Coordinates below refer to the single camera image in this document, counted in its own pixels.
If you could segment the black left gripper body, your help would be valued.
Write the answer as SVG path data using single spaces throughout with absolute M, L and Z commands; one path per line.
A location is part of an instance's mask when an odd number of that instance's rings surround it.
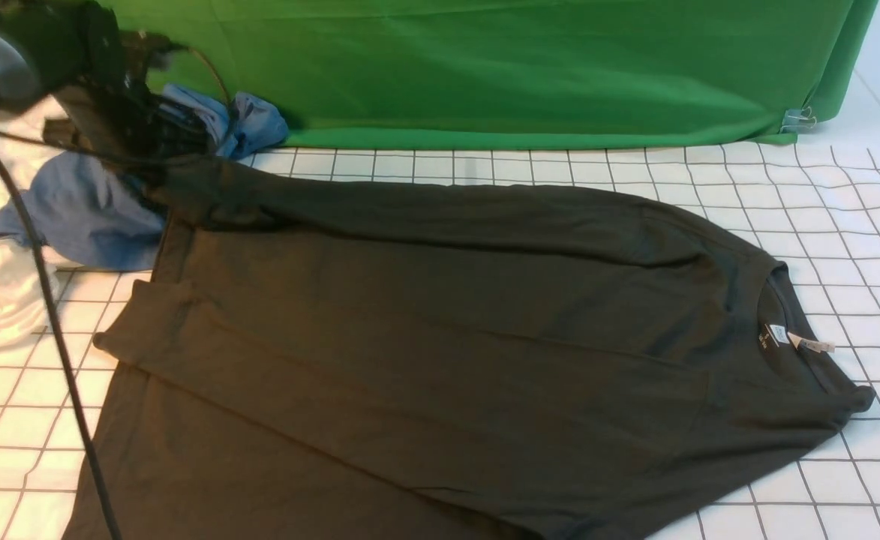
M 42 140 L 94 156 L 118 175 L 157 184 L 169 168 L 214 154 L 217 143 L 193 107 L 149 88 L 149 72 L 168 68 L 176 53 L 190 53 L 203 64 L 209 59 L 162 34 L 122 31 L 119 37 L 114 79 L 90 73 L 56 92 L 66 116 L 47 119 Z

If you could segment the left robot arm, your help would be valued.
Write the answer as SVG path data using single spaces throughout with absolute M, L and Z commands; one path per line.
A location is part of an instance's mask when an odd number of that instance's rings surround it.
M 178 167 L 216 152 L 188 106 L 149 89 L 149 71 L 188 47 L 123 30 L 94 1 L 0 2 L 0 121 L 52 97 L 67 119 L 42 145 L 120 169 Z

